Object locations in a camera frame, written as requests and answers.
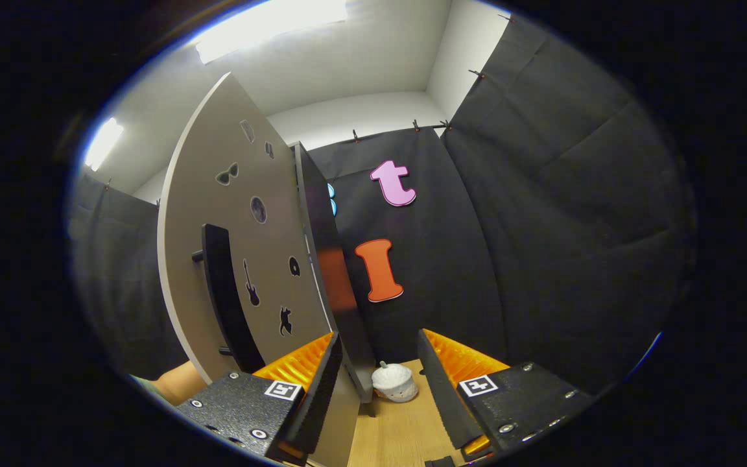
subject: black curtain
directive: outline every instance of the black curtain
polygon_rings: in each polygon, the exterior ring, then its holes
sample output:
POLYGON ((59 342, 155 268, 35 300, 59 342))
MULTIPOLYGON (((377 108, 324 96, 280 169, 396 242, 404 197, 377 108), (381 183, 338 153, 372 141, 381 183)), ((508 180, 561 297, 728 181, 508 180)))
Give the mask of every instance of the black curtain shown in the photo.
POLYGON ((350 281, 373 350, 388 363, 417 357, 417 331, 429 328, 506 360, 500 299, 486 242, 460 175, 433 129, 389 131, 309 154, 335 189, 336 226, 350 281), (394 207, 370 173, 386 160, 405 166, 412 204, 394 207), (394 278, 405 289, 368 301, 370 279, 355 249, 392 242, 394 278))
POLYGON ((83 174, 72 190, 73 277, 82 308, 119 369, 156 379, 189 360, 160 289, 158 207, 106 188, 83 174))
POLYGON ((509 363, 596 393, 660 331, 690 263, 682 167, 617 80, 509 23, 442 141, 490 253, 509 363))

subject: ceiling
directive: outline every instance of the ceiling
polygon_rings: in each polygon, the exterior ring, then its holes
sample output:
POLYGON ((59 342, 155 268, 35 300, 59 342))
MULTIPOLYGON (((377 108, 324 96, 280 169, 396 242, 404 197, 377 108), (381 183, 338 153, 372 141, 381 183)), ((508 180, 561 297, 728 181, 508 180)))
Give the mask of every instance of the ceiling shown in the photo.
POLYGON ((169 164, 189 116, 231 71, 264 115, 377 92, 425 91, 451 0, 348 0, 342 23, 288 32, 207 65, 179 47, 149 65, 106 109, 124 127, 97 172, 134 194, 169 164))

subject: ceiling light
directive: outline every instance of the ceiling light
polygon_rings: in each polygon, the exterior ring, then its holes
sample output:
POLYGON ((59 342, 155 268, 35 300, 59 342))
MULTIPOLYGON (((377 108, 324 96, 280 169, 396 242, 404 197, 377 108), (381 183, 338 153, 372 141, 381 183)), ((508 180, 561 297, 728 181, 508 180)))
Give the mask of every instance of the ceiling light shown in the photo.
POLYGON ((348 18, 345 0, 269 0, 201 32, 192 42, 206 65, 273 36, 348 18))
POLYGON ((122 132, 123 128, 117 125, 114 118, 107 119, 106 123, 101 125, 100 130, 97 130, 97 134, 94 135, 94 139, 92 139, 86 152, 86 165, 91 167, 92 171, 96 172, 100 168, 100 164, 106 160, 106 156, 112 150, 117 139, 119 139, 119 134, 122 132))

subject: white wall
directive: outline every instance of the white wall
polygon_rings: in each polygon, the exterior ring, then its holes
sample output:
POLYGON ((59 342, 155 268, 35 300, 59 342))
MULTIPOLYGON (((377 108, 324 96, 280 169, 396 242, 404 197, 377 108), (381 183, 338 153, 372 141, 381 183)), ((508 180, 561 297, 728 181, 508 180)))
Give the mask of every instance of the white wall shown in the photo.
POLYGON ((166 180, 166 169, 168 168, 167 165, 162 171, 149 178, 132 196, 143 199, 143 201, 149 201, 151 204, 157 204, 160 193, 163 191, 163 181, 166 180))
POLYGON ((425 92, 385 92, 355 95, 285 110, 268 117, 287 144, 301 141, 315 149, 357 136, 439 125, 442 111, 425 92))
POLYGON ((451 3, 426 89, 447 119, 454 116, 477 78, 469 70, 480 71, 486 65, 509 23, 498 14, 509 16, 509 12, 478 0, 451 3))

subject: wooden table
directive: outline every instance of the wooden table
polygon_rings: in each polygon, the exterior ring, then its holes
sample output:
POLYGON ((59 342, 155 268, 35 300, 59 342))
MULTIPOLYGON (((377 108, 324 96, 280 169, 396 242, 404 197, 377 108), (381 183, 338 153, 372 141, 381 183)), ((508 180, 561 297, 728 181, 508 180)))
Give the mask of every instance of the wooden table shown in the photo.
POLYGON ((442 426, 428 381, 419 374, 423 365, 419 360, 402 365, 412 370, 419 393, 409 402, 374 397, 361 406, 348 467, 423 467, 425 461, 447 455, 454 465, 463 465, 442 426))

